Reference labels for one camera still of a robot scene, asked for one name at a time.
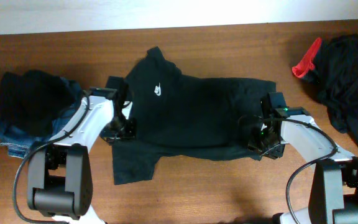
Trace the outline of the black Nike t-shirt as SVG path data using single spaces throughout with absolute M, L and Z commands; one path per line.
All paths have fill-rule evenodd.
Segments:
M 135 137 L 112 147 L 116 185 L 151 180 L 161 157 L 212 161 L 249 157 L 252 129 L 262 115 L 261 99 L 276 90 L 254 78 L 196 78 L 184 75 L 158 47 L 125 77 Z

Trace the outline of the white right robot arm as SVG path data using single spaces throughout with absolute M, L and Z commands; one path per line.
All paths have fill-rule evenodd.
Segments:
M 358 223 L 357 156 L 335 143 L 303 108 L 274 108 L 266 118 L 251 117 L 250 123 L 256 130 L 249 148 L 260 156 L 274 159 L 275 151 L 290 144 L 305 160 L 285 188 L 288 212 L 275 214 L 273 223 Z M 294 210 L 290 187 L 308 167 L 314 170 L 308 206 Z

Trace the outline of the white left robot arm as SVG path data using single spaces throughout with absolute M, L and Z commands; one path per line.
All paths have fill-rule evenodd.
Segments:
M 29 153 L 27 205 L 54 223 L 102 223 L 91 206 L 89 153 L 101 132 L 113 141 L 133 135 L 127 88 L 92 88 L 67 124 Z

